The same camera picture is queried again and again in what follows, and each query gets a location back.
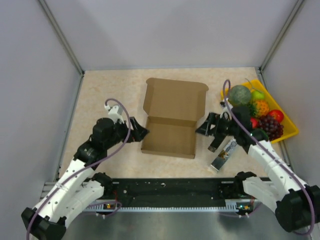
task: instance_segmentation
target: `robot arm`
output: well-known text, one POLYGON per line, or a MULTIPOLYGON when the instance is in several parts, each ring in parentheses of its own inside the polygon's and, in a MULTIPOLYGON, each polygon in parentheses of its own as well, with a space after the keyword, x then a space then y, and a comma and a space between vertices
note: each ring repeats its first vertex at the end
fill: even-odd
POLYGON ((260 130, 253 129, 249 109, 246 106, 233 107, 231 110, 242 125, 266 148, 276 160, 272 159, 231 119, 227 109, 222 114, 209 113, 206 121, 196 130, 205 136, 214 136, 208 149, 214 152, 226 136, 233 136, 248 155, 252 156, 263 167, 272 185, 264 183, 252 172, 239 172, 234 178, 234 191, 255 197, 266 205, 284 230, 292 232, 311 224, 311 210, 301 186, 304 186, 314 206, 315 222, 320 222, 320 188, 309 186, 289 169, 286 163, 276 154, 268 141, 268 136, 260 130))
MULTIPOLYGON (((31 234, 40 240, 60 240, 71 222, 96 199, 112 191, 112 180, 104 173, 95 173, 98 165, 87 168, 75 175, 68 182, 63 182, 75 172, 107 157, 107 151, 114 145, 123 142, 128 134, 128 127, 121 114, 119 105, 110 107, 108 118, 100 118, 92 129, 89 139, 83 143, 74 155, 69 167, 51 191, 34 208, 27 207, 21 217, 26 229, 34 217, 36 210, 44 203, 53 191, 57 191, 40 210, 31 226, 31 234), (79 191, 82 183, 90 178, 88 184, 79 191)), ((132 125, 127 143, 140 142, 148 134, 148 130, 130 117, 132 125)))

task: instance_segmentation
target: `speckled tabletop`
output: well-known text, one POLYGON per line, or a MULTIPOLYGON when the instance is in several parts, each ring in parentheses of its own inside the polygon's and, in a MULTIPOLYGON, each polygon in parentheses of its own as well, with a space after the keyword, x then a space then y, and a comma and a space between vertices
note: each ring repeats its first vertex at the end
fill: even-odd
MULTIPOLYGON (((209 112, 220 113, 220 91, 226 79, 232 85, 245 82, 245 78, 257 78, 253 67, 228 68, 166 68, 166 69, 129 69, 86 71, 60 174, 67 169, 77 148, 85 142, 99 118, 107 116, 104 103, 107 98, 122 102, 137 121, 144 126, 147 114, 143 110, 148 78, 163 78, 205 83, 209 87, 206 94, 205 115, 198 121, 203 123, 209 112)), ((142 153, 141 143, 126 144, 115 156, 100 164, 97 172, 105 172, 112 178, 208 178, 234 177, 238 172, 251 171, 258 176, 265 176, 262 167, 241 147, 237 147, 230 159, 217 173, 210 167, 221 149, 230 138, 215 152, 208 150, 212 137, 196 136, 196 153, 194 159, 159 156, 142 153)), ((273 145, 281 156, 278 144, 273 145)))

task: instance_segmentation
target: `black base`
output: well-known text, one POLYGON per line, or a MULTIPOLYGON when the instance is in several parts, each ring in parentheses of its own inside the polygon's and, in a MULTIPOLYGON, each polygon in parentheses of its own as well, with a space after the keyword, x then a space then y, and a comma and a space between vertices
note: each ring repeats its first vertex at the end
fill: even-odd
POLYGON ((236 192, 235 178, 114 178, 112 193, 123 207, 197 208, 225 207, 225 200, 250 199, 236 192))

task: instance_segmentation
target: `red grapes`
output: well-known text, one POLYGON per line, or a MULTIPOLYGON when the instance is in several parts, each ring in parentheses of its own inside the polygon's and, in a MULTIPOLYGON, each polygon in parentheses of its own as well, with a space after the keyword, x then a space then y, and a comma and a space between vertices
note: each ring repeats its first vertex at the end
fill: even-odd
POLYGON ((270 141, 278 139, 284 134, 284 126, 270 115, 260 117, 258 128, 266 132, 270 141))

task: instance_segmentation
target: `cardboard box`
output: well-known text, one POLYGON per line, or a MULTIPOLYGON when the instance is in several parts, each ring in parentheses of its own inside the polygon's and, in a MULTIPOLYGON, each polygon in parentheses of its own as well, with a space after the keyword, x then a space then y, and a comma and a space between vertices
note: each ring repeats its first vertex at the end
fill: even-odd
POLYGON ((197 121, 205 114, 208 86, 200 82, 149 78, 143 109, 148 114, 141 151, 193 159, 197 121))

